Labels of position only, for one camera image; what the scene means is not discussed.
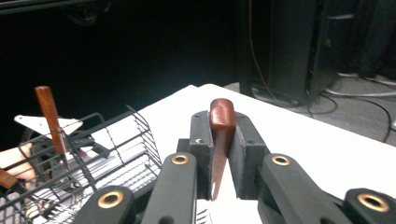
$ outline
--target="floor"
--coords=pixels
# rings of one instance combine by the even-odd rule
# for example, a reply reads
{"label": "floor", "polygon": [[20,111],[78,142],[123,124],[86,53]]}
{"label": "floor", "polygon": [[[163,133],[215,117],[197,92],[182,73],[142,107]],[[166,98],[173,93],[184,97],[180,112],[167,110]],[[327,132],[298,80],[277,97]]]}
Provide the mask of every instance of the floor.
{"label": "floor", "polygon": [[[396,83],[381,76],[377,76],[376,80],[390,81],[392,85],[383,85],[357,77],[340,77],[330,89],[353,94],[393,92],[393,96],[350,98],[323,92],[310,106],[285,108],[396,147],[396,127],[393,126],[392,129],[392,123],[396,122]],[[233,83],[226,88],[239,91],[239,84]],[[260,89],[254,92],[258,99],[285,105],[284,102],[274,101]]]}

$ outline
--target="white table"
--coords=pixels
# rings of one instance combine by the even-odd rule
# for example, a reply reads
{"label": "white table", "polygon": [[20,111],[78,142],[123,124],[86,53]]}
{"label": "white table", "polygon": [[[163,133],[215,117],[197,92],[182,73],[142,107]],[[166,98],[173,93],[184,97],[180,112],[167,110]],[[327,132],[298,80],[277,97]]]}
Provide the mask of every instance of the white table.
{"label": "white table", "polygon": [[[217,98],[231,100],[235,111],[250,117],[271,152],[293,157],[330,194],[344,199],[349,189],[367,188],[396,197],[395,147],[211,84],[188,86],[139,111],[162,160],[176,152],[179,138],[189,138],[191,115],[209,110]],[[257,202],[235,199],[229,169],[210,206],[213,223],[244,223],[247,217],[249,223],[261,223]]]}

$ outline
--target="black background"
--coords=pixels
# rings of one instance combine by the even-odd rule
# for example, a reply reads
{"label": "black background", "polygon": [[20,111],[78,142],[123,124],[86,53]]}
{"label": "black background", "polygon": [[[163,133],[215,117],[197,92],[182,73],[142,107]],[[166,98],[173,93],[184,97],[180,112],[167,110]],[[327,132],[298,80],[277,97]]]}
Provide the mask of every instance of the black background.
{"label": "black background", "polygon": [[36,86],[52,88],[61,117],[110,119],[190,84],[237,81],[234,11],[225,0],[115,1],[92,27],[59,8],[0,16],[0,148],[20,142],[16,115],[41,115]]}

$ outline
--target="wooden stick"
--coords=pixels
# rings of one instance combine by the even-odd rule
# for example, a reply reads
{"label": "wooden stick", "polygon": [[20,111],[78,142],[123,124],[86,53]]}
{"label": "wooden stick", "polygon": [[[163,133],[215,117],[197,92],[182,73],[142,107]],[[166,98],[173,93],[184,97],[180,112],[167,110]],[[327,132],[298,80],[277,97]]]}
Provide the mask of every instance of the wooden stick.
{"label": "wooden stick", "polygon": [[212,161],[212,200],[219,194],[225,163],[233,142],[236,127],[233,103],[227,99],[216,99],[210,104],[210,129],[214,142]]}
{"label": "wooden stick", "polygon": [[11,189],[16,183],[18,183],[18,179],[11,175],[9,172],[0,168],[0,185],[6,189]]}
{"label": "wooden stick", "polygon": [[52,136],[52,144],[55,146],[57,154],[66,153],[64,137],[58,121],[58,112],[55,102],[53,101],[52,91],[50,87],[39,86],[35,88],[35,95],[40,103],[41,112],[47,119],[50,135]]}

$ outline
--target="dish rack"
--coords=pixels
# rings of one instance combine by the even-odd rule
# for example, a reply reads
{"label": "dish rack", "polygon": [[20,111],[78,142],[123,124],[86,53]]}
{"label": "dish rack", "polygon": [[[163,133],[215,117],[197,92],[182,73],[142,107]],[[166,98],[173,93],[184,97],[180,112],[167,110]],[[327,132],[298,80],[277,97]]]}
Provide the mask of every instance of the dish rack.
{"label": "dish rack", "polygon": [[4,170],[29,162],[32,168],[21,173],[34,171],[35,178],[20,180],[23,192],[0,190],[0,223],[71,223],[102,187],[118,185],[136,192],[152,183],[161,170],[159,153],[149,124],[128,109],[107,121],[98,113],[80,119],[81,128],[64,135],[65,155],[54,153],[49,134],[22,143],[20,151],[33,144],[31,155],[24,153],[24,160]]}

